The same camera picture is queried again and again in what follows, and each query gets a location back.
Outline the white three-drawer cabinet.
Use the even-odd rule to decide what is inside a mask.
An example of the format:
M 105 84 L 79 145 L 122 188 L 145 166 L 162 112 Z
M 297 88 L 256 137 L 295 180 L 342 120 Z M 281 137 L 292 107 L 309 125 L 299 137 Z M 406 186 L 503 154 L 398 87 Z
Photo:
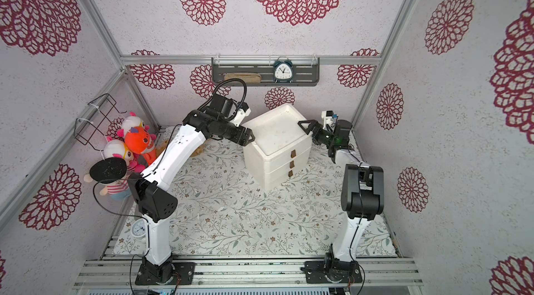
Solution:
M 243 148 L 250 175 L 265 190 L 280 186 L 305 169 L 312 138 L 298 125 L 305 117 L 291 104 L 284 104 L 244 124 L 254 141 Z

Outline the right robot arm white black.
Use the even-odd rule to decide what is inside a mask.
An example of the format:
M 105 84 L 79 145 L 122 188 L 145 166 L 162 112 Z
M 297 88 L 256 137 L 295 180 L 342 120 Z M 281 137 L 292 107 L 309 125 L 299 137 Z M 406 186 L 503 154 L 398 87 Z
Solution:
M 355 156 L 350 144 L 351 122 L 308 120 L 299 121 L 298 126 L 315 144 L 326 146 L 328 156 L 343 169 L 341 206 L 346 218 L 327 257 L 335 263 L 353 262 L 364 231 L 384 210 L 384 171 Z

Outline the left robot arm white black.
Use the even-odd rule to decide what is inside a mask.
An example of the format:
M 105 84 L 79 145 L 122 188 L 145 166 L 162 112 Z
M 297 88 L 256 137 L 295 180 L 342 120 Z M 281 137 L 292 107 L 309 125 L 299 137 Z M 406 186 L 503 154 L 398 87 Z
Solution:
M 212 136 L 240 146 L 253 142 L 253 131 L 241 125 L 250 113 L 249 109 L 238 110 L 230 119 L 191 111 L 164 152 L 142 174 L 128 179 L 139 212 L 147 223 L 146 259 L 150 264 L 161 267 L 172 255 L 169 218 L 177 207 L 177 198 L 168 190 L 175 176 L 193 152 Z

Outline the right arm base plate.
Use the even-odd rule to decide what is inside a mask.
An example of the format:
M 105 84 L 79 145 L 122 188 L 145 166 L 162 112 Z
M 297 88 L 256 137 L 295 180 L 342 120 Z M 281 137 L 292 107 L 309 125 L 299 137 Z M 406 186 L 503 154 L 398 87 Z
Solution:
M 342 262 L 338 259 L 306 261 L 300 270 L 305 274 L 308 284 L 352 284 L 361 283 L 363 273 L 356 261 Z

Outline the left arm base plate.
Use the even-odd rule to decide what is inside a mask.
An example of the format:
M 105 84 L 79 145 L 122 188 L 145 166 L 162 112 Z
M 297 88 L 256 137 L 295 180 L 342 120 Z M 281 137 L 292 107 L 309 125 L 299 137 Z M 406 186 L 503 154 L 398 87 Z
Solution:
M 134 285 L 190 285 L 193 282 L 196 264 L 193 262 L 167 262 L 160 267 L 144 262 L 139 269 Z

